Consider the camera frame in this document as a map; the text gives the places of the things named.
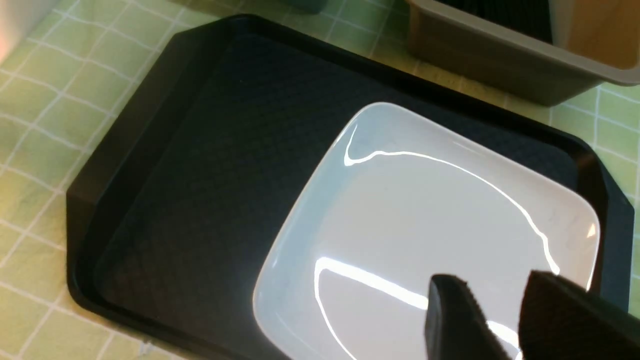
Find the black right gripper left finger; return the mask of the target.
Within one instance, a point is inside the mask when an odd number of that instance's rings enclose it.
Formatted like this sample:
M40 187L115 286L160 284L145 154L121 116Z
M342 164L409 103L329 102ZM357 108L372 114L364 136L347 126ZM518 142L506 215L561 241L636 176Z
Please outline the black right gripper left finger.
M454 275L430 278L423 331L429 360L507 360L467 283Z

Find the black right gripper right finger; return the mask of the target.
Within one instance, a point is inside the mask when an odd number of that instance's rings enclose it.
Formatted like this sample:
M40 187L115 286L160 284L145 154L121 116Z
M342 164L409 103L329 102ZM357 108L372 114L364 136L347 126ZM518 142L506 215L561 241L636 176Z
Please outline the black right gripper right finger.
M580 285L531 271L518 323L525 360L637 360L640 322Z

